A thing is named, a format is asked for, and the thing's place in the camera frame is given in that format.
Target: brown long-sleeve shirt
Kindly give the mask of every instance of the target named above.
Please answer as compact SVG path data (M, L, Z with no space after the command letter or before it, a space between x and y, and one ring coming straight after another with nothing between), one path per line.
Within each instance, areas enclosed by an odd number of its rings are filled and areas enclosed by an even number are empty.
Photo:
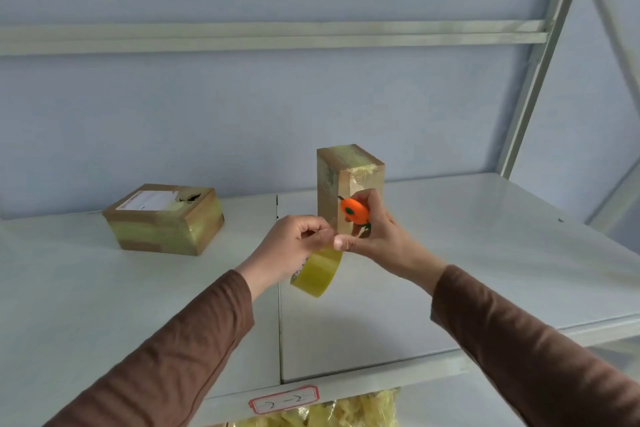
M431 317L527 425L640 426L638 383L456 266ZM252 326L249 288L229 271L46 427L185 426Z

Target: roll of tape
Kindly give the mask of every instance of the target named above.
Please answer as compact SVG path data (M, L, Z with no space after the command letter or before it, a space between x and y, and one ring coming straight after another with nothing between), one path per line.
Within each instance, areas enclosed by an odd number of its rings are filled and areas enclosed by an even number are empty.
M320 297L331 284L341 259L342 252L330 247L312 253L302 268L291 276L291 285Z

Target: yellow plastic wrap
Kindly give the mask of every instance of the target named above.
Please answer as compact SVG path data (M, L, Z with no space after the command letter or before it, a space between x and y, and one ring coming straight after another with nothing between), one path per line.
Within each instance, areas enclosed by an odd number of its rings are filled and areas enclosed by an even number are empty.
M312 253L302 268L291 276L291 285L314 296L320 297L338 271L342 252L326 247Z
M397 391L382 390L258 415L229 423L228 427L398 427Z

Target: upright cardboard box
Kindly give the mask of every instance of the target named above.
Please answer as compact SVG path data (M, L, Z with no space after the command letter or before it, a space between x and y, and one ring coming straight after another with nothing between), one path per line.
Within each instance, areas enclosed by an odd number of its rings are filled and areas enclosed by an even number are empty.
M212 187L145 184L102 212L124 250L199 255L225 222Z
M317 150L318 216L338 233L351 233L353 225L340 210L341 197L375 188L382 193L385 164L356 144Z

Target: brown box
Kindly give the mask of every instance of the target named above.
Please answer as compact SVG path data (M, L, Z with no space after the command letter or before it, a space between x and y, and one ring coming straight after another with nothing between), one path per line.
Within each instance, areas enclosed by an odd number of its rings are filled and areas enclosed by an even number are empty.
M199 255L225 222L212 187L145 184L102 212L124 250Z
M385 164L356 144L317 150L318 216L338 233L351 233L353 225L340 210L341 197L376 188L382 193Z

